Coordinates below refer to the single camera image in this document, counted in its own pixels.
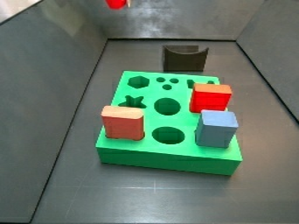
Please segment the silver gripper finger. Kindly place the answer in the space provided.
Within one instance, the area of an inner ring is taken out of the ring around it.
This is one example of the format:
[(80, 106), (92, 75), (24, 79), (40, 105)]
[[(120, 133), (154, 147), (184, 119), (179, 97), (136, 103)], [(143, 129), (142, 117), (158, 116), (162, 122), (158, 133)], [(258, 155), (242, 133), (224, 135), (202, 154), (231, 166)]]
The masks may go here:
[(126, 0), (127, 7), (131, 7), (131, 0)]

